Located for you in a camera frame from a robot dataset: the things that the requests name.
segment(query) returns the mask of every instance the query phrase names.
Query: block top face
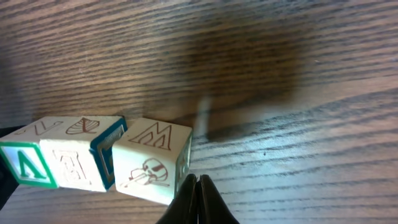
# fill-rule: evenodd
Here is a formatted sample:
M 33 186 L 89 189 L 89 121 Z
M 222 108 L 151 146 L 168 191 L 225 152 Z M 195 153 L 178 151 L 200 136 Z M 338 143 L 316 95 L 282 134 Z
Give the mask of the block top face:
M 92 141 L 121 116 L 48 116 L 14 131 L 0 141 L 36 142 L 41 139 Z
M 115 143 L 115 146 L 118 149 L 147 151 L 176 159 L 191 132 L 190 127 L 139 118 Z

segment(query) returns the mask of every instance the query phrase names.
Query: green border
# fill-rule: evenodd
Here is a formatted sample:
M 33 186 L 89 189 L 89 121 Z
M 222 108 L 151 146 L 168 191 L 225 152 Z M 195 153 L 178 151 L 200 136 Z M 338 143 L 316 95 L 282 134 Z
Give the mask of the green border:
M 50 183 L 43 183 L 43 182 L 38 182 L 38 181 L 33 181 L 33 180 L 21 180 L 19 178 L 19 175 L 16 174 L 16 171 L 14 170 L 14 167 L 12 166 L 12 164 L 8 161 L 6 154 L 3 152 L 2 146 L 33 147 L 35 149 L 37 156 L 40 159 L 40 162 L 42 163 L 42 165 L 44 167 L 44 170 L 45 170 L 47 176 L 50 179 Z M 0 142 L 0 148 L 1 148 L 0 154 L 2 155 L 3 159 L 6 161 L 8 168 L 11 170 L 12 174 L 14 175 L 14 177 L 18 181 L 18 183 L 32 185 L 32 186 L 38 186 L 38 187 L 47 187 L 47 188 L 52 188 L 52 189 L 58 188 L 58 185 L 57 185 L 54 177 L 52 176 L 50 169 L 49 169 L 47 163 L 45 162 L 43 155 L 42 155 L 37 144 L 29 143 L 29 142 Z

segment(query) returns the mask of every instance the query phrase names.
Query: blue border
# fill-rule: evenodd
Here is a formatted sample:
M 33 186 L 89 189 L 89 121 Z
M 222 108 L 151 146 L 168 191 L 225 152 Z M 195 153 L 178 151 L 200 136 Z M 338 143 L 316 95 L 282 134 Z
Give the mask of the blue border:
M 108 179 L 106 178 L 106 174 L 104 171 L 104 169 L 106 169 L 106 167 L 102 166 L 102 161 L 101 161 L 100 155 L 98 154 L 98 151 L 96 149 L 97 149 L 97 145 L 99 143 L 101 143 L 101 141 L 104 140 L 104 138 L 106 136 L 110 135 L 115 129 L 120 127 L 120 125 L 123 125 L 123 130 L 124 130 L 124 132 L 126 132 L 127 131 L 126 120 L 124 118 L 120 118 L 117 122 L 113 123 L 107 130 L 105 130 L 103 133 L 101 133 L 97 138 L 92 140 L 92 142 L 90 144 L 90 152 L 94 157 L 95 163 L 97 164 L 99 174 L 101 175 L 102 183 L 104 184 L 104 187 L 106 190 L 108 190 L 114 184 L 114 178 L 112 181 L 108 182 Z

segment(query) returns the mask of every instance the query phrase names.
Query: wooden table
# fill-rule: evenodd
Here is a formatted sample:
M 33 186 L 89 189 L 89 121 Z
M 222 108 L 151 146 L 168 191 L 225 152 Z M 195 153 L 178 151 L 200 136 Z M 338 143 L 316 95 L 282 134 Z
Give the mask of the wooden table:
M 191 172 L 241 223 L 398 223 L 398 2 L 0 4 L 0 127 L 193 126 Z M 20 186 L 0 223 L 155 223 L 123 195 Z

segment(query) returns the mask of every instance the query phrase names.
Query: letter m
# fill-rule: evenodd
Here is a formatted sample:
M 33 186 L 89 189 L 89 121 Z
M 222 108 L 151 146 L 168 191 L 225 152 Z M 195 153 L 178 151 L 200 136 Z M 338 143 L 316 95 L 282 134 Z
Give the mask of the letter m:
M 136 137 L 130 139 L 131 142 L 154 146 L 161 149 L 170 149 L 170 139 L 172 135 L 172 126 L 168 125 L 159 131 L 159 122 L 154 123 Z

